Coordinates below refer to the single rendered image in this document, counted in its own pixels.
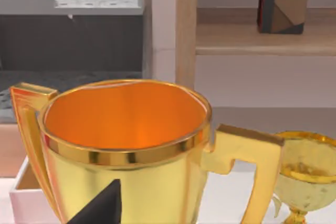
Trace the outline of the grey cabinet with dark inside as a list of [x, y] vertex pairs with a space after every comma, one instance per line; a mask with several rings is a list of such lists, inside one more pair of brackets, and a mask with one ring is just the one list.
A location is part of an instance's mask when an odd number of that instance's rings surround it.
[[151, 0], [0, 0], [0, 125], [16, 122], [13, 84], [143, 78], [151, 58]]

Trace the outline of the shallow salmon-coloured box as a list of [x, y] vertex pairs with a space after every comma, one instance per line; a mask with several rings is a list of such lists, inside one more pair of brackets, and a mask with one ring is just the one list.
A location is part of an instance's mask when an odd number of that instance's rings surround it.
[[39, 188], [16, 124], [0, 124], [0, 224], [60, 224]]

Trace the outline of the wooden open shelf unit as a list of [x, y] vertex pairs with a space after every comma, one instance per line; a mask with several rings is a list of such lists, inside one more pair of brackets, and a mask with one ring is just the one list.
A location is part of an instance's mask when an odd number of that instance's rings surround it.
[[315, 0], [306, 11], [285, 0], [283, 10], [300, 13], [306, 35], [260, 34], [253, 0], [175, 0], [175, 79], [193, 87], [196, 55], [336, 56], [336, 0]]

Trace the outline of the black and brown cube box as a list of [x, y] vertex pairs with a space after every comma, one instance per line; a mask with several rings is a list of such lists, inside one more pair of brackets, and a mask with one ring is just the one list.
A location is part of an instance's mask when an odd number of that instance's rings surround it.
[[258, 0], [257, 28], [261, 34], [301, 35], [308, 0]]

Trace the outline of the small gold trophy cup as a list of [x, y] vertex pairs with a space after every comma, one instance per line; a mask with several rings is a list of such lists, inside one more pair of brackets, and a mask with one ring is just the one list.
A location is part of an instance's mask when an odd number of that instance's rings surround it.
[[307, 224], [307, 213], [336, 200], [336, 139], [305, 131], [277, 136], [285, 139], [285, 145], [272, 198], [275, 215], [286, 204], [290, 214], [282, 224]]

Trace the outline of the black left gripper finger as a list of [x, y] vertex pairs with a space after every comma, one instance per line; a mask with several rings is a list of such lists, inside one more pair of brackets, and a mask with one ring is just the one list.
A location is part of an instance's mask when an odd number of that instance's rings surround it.
[[121, 182], [114, 179], [69, 220], [68, 224], [120, 224], [121, 214]]

